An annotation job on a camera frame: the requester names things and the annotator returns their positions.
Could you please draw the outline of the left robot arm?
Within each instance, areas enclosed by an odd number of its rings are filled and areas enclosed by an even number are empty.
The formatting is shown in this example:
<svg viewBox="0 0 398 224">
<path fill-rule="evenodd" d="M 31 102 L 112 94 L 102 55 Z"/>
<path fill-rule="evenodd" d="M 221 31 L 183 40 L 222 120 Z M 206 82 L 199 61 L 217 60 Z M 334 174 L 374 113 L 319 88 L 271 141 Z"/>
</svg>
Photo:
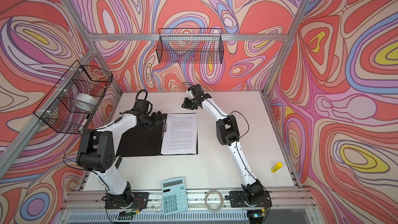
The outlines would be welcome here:
<svg viewBox="0 0 398 224">
<path fill-rule="evenodd" d="M 121 137 L 128 130 L 139 126 L 152 128 L 164 121 L 160 111 L 153 112 L 153 104 L 147 100 L 148 91 L 143 99 L 135 98 L 131 110 L 103 127 L 86 131 L 81 136 L 76 163 L 87 172 L 96 175 L 106 190 L 106 207 L 129 208 L 134 201 L 131 185 L 122 178 L 116 167 L 114 139 Z"/>
</svg>

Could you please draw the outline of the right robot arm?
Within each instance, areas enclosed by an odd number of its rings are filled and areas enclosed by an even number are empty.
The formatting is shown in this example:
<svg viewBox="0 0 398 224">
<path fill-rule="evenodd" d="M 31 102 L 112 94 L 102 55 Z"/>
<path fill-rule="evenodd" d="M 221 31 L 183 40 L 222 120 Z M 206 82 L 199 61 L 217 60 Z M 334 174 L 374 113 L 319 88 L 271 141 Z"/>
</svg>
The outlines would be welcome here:
<svg viewBox="0 0 398 224">
<path fill-rule="evenodd" d="M 199 84 L 190 86 L 187 89 L 187 95 L 181 106 L 182 108 L 187 110 L 198 110 L 201 108 L 216 121 L 217 140 L 222 146 L 227 147 L 240 173 L 243 201 L 249 206 L 254 206 L 263 197 L 265 189 L 255 176 L 244 155 L 236 117 L 233 114 L 225 113 L 214 102 L 211 95 L 202 90 Z"/>
</svg>

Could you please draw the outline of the white folder black inside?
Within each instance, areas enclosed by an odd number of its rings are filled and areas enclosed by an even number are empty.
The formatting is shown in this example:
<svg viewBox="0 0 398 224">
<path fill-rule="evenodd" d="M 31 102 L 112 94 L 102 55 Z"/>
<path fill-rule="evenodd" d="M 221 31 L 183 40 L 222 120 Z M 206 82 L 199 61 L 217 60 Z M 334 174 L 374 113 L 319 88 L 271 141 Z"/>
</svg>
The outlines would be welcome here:
<svg viewBox="0 0 398 224">
<path fill-rule="evenodd" d="M 162 156 L 162 126 L 163 122 L 152 130 L 140 126 L 129 129 L 121 136 L 116 155 L 123 158 Z"/>
</svg>

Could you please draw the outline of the printed paper stack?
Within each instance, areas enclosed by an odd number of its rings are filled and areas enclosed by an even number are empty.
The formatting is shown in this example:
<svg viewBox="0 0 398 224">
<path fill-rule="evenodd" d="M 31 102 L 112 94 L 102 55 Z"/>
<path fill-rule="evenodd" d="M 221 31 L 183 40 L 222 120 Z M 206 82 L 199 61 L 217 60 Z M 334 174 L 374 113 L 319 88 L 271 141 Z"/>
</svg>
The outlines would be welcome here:
<svg viewBox="0 0 398 224">
<path fill-rule="evenodd" d="M 198 153 L 197 114 L 167 114 L 161 155 Z"/>
</svg>

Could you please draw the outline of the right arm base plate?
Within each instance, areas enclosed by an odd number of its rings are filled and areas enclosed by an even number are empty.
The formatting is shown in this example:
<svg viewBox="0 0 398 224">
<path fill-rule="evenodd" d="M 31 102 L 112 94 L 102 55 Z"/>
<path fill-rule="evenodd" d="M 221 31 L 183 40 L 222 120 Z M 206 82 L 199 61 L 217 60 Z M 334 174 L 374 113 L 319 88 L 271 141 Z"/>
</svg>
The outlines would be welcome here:
<svg viewBox="0 0 398 224">
<path fill-rule="evenodd" d="M 272 207 L 272 200 L 269 192 L 263 191 L 261 195 L 255 197 L 246 196 L 244 191 L 230 191 L 228 195 L 224 197 L 227 201 L 230 201 L 232 208 L 242 207 L 262 207 L 265 209 Z"/>
</svg>

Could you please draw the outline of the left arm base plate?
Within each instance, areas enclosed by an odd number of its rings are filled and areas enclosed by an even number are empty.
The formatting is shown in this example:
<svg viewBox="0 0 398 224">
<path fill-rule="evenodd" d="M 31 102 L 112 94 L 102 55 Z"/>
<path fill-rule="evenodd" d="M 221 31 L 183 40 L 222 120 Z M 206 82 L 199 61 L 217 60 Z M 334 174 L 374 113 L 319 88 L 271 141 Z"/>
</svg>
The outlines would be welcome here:
<svg viewBox="0 0 398 224">
<path fill-rule="evenodd" d="M 111 195 L 109 193 L 102 197 L 106 209 L 136 209 L 142 210 L 147 207 L 148 192 L 132 192 L 131 196 Z"/>
</svg>

